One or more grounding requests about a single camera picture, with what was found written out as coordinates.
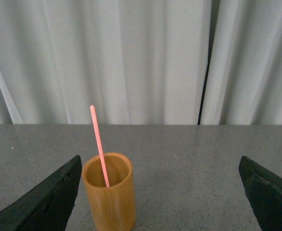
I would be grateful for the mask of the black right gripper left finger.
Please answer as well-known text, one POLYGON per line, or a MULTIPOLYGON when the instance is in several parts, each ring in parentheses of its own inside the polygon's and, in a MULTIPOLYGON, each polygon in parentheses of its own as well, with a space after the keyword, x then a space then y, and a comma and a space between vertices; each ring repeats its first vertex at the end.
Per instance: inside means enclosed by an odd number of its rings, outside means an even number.
POLYGON ((0 231, 64 231, 75 206, 82 163, 74 156, 0 211, 0 231))

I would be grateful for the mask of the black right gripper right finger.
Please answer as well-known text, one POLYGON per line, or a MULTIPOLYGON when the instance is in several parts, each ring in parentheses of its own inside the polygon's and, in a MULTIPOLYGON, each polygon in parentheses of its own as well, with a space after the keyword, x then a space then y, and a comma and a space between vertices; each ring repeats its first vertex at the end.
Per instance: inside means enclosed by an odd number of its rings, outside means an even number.
POLYGON ((282 178, 247 156, 239 174, 245 195, 263 231, 282 231, 282 178))

